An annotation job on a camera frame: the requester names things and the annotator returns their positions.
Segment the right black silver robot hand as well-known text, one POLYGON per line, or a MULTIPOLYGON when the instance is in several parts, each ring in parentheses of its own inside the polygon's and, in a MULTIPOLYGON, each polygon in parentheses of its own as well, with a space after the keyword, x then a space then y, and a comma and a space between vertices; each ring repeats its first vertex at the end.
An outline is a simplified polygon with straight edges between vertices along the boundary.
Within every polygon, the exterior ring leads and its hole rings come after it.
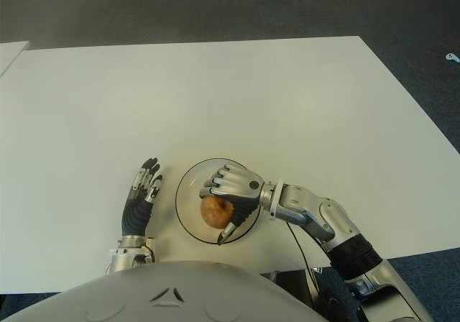
POLYGON ((234 212, 218 236, 221 246, 259 207, 265 181, 246 168, 225 164, 205 181, 199 191, 200 198, 215 196, 231 203, 234 212))

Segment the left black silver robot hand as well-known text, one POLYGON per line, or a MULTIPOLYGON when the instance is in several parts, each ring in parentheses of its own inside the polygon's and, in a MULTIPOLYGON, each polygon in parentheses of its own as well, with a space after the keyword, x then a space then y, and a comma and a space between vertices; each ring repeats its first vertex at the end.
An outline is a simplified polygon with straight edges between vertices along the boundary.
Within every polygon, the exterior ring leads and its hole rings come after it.
POLYGON ((158 159, 149 158, 135 175, 121 217, 122 236, 145 236, 162 184, 159 169, 158 159))

